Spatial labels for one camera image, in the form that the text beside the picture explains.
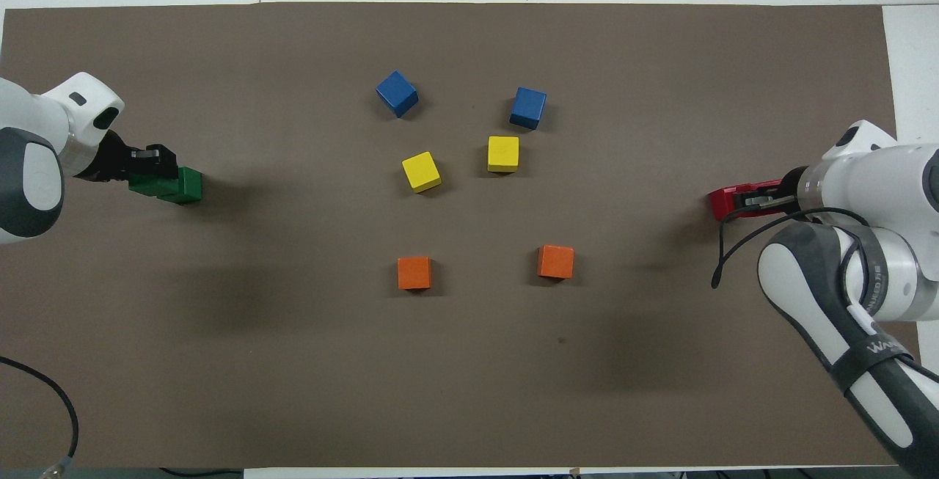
blue cube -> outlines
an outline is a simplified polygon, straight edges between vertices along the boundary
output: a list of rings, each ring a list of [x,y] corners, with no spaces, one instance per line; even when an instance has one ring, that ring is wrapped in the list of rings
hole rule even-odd
[[[375,91],[379,93],[379,98],[385,102],[385,105],[388,105],[388,108],[395,112],[395,116],[399,118],[417,103],[417,89],[397,70],[386,77],[385,81],[380,82],[375,87]]]
[[[516,92],[516,102],[512,105],[512,115],[509,116],[509,122],[524,128],[538,128],[546,99],[547,94],[544,94],[544,92],[520,86],[519,91]]]

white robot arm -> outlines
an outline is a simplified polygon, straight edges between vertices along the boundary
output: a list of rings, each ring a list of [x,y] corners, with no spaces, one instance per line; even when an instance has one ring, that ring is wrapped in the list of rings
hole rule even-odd
[[[877,325],[939,318],[939,145],[860,121],[791,176],[775,198],[812,221],[764,247],[762,290],[896,462],[939,477],[939,378]]]
[[[128,147],[111,131],[123,110],[114,91],[84,72],[42,95],[0,78],[0,244],[34,238],[56,224],[64,176],[177,178],[172,151]]]

brown mat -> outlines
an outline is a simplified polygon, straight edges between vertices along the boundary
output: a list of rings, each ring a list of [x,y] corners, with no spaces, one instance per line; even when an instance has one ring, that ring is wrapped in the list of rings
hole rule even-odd
[[[0,249],[0,351],[73,396],[80,466],[890,462],[762,298],[765,239],[709,288],[704,202],[859,118],[894,127],[877,7],[43,9],[4,30],[0,75],[91,72],[127,142],[205,173],[185,208],[70,179],[50,234]],[[393,69],[420,92],[402,120],[373,90]],[[537,131],[507,124],[519,85],[549,95]],[[486,172],[491,134],[521,136],[519,172]],[[400,162],[426,150],[443,185],[415,195]],[[574,279],[534,275],[546,243],[577,250]],[[434,288],[395,287],[403,255]],[[61,455],[54,395],[2,382],[0,462]]]

black velcro strap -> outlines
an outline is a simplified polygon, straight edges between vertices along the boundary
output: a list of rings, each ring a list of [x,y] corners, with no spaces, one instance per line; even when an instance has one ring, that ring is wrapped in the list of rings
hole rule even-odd
[[[896,338],[888,333],[881,332],[851,345],[848,352],[845,352],[841,358],[838,358],[835,365],[831,366],[828,374],[831,375],[832,379],[835,379],[838,389],[844,395],[861,378],[861,375],[868,372],[869,368],[878,365],[885,359],[896,358],[897,356],[906,356],[913,359],[913,356],[907,352],[906,348],[903,348],[903,345],[896,341]]]

green block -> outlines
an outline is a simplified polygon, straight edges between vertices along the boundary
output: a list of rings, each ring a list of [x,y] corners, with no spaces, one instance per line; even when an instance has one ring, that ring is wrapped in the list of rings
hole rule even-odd
[[[157,198],[174,204],[188,204],[202,200],[202,174],[188,167],[179,168],[177,191],[158,195]]]
[[[174,194],[178,189],[178,180],[157,175],[129,175],[127,186],[137,194],[158,196]]]

